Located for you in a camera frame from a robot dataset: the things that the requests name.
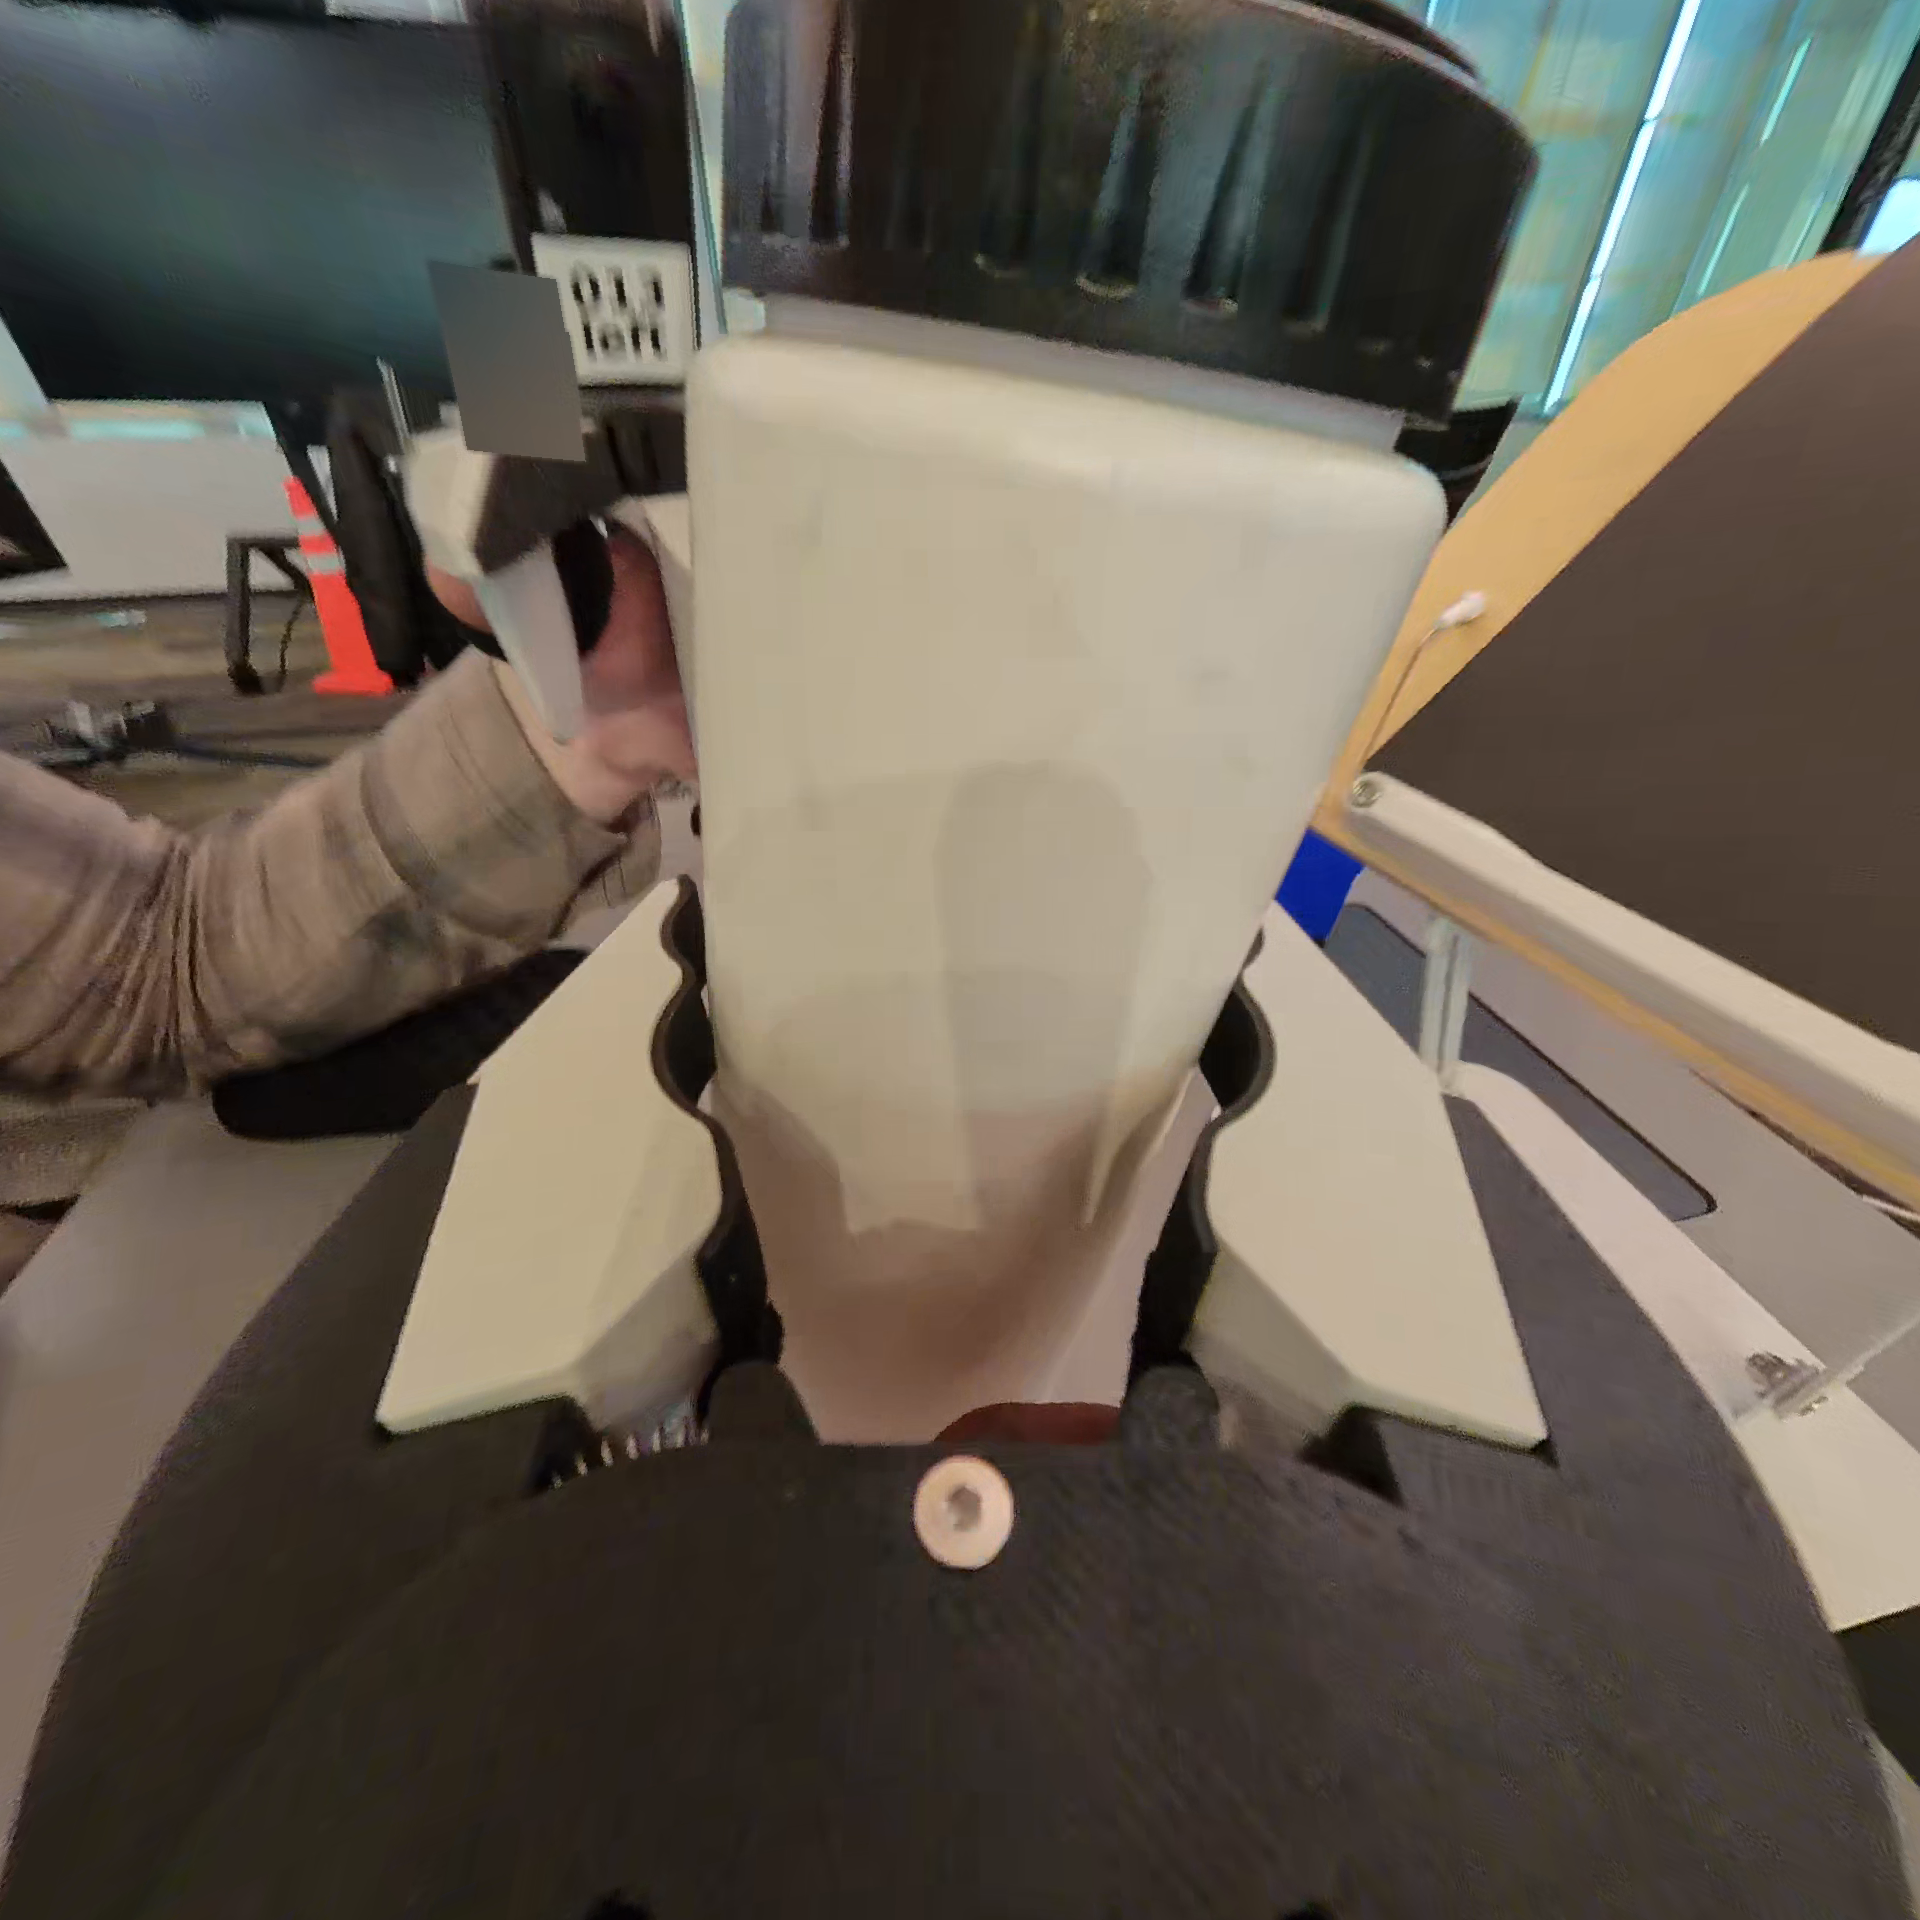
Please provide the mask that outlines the person's left hand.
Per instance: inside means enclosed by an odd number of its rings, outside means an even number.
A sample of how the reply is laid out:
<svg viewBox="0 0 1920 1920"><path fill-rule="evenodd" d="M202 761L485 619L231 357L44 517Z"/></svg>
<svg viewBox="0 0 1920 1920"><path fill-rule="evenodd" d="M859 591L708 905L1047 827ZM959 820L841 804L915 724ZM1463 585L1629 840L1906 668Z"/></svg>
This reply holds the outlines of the person's left hand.
<svg viewBox="0 0 1920 1920"><path fill-rule="evenodd" d="M548 733L508 663L493 663L493 678L563 798L612 827L660 784L693 784L698 763L657 552L615 519L608 563L610 613L583 660L583 724L575 739Z"/></svg>

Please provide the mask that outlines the black wall screen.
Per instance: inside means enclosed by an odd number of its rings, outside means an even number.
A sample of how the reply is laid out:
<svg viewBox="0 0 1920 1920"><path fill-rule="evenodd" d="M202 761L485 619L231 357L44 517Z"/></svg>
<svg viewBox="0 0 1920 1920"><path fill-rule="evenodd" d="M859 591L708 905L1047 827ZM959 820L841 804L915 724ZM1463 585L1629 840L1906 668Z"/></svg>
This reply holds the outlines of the black wall screen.
<svg viewBox="0 0 1920 1920"><path fill-rule="evenodd" d="M465 22L2 9L4 328L49 400L452 397L431 264L511 249Z"/></svg>

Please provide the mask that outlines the black backdrop board stand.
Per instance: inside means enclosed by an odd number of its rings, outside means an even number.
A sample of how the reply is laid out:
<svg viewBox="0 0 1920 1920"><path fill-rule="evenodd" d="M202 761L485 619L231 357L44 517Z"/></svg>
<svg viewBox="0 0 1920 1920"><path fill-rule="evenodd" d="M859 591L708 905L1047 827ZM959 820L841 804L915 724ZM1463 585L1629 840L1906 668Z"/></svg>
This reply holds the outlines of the black backdrop board stand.
<svg viewBox="0 0 1920 1920"><path fill-rule="evenodd" d="M1313 824L1915 1205L1917 246L1624 352L1436 548Z"/></svg>

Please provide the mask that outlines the white squeeze bottle black cap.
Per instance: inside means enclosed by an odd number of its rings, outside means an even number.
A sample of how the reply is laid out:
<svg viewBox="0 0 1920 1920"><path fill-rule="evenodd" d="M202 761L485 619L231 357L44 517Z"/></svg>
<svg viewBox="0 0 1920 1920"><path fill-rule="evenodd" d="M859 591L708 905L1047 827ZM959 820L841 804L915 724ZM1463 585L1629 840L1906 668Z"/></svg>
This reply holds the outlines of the white squeeze bottle black cap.
<svg viewBox="0 0 1920 1920"><path fill-rule="evenodd" d="M689 383L721 1085L784 1368L920 1445L1091 1368L1457 512L1536 158L1392 5L733 5Z"/></svg>

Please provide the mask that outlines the black office chair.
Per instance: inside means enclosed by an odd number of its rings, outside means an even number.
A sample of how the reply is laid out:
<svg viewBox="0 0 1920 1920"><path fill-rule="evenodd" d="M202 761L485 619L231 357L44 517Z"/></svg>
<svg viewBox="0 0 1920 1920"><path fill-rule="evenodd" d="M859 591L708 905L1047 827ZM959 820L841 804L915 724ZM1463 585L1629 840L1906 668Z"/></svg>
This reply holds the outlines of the black office chair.
<svg viewBox="0 0 1920 1920"><path fill-rule="evenodd" d="M324 445L333 537L373 657L397 687L417 687L467 648L468 631L428 585L402 497L400 436L381 391L333 391Z"/></svg>

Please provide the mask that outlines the person's left forearm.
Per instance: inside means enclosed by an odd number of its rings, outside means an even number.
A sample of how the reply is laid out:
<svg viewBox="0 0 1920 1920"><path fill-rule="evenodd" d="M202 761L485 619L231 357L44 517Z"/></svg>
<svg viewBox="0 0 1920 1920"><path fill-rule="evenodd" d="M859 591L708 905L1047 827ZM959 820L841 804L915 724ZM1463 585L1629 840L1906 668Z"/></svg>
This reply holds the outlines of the person's left forearm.
<svg viewBox="0 0 1920 1920"><path fill-rule="evenodd" d="M657 804L580 812L485 655L192 832L9 753L4 1092L172 1096L324 1053L645 894L658 861Z"/></svg>

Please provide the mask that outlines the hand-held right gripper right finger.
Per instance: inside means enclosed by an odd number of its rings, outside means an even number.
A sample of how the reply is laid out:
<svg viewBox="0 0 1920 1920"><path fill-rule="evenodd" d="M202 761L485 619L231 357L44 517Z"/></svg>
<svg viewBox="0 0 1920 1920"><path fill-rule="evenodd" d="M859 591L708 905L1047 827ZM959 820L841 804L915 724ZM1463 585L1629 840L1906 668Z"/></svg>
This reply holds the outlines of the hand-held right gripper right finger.
<svg viewBox="0 0 1920 1920"><path fill-rule="evenodd" d="M1536 1448L1543 1408L1436 1073L1281 910L1242 983L1271 1073L1212 1142L1191 1355L1288 1448L1349 1408Z"/></svg>

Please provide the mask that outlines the blue plastic bin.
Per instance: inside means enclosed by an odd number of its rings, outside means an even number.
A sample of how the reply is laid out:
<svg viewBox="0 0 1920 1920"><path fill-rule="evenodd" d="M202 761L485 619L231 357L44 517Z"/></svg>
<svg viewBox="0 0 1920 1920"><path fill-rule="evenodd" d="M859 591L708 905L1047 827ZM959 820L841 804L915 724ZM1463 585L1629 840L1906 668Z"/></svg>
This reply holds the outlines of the blue plastic bin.
<svg viewBox="0 0 1920 1920"><path fill-rule="evenodd" d="M1362 873L1365 864L1353 852L1322 832L1306 832L1282 873L1276 905L1313 943L1327 945Z"/></svg>

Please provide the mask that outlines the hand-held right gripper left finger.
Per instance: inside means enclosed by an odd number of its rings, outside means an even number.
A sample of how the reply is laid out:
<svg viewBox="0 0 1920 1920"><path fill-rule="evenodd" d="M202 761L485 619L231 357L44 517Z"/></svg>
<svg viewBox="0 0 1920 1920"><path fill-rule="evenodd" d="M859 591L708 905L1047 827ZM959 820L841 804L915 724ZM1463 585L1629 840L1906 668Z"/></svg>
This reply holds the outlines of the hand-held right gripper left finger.
<svg viewBox="0 0 1920 1920"><path fill-rule="evenodd" d="M538 1401L645 1433L698 1399L719 1331L698 1254L722 1171L657 1061L699 896L660 885L472 1080L472 1107L376 1415L420 1433Z"/></svg>

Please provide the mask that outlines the orange traffic cone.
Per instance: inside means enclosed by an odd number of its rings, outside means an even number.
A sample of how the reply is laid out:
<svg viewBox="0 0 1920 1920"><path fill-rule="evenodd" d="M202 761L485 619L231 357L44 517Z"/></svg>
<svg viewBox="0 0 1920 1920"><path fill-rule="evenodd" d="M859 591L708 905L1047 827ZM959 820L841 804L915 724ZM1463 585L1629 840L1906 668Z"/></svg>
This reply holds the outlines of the orange traffic cone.
<svg viewBox="0 0 1920 1920"><path fill-rule="evenodd" d="M373 654L361 607L347 582L343 548L305 483L291 476L284 494L296 517L305 576L327 648L324 670L312 687L327 696L349 699L394 694L397 689L394 677Z"/></svg>

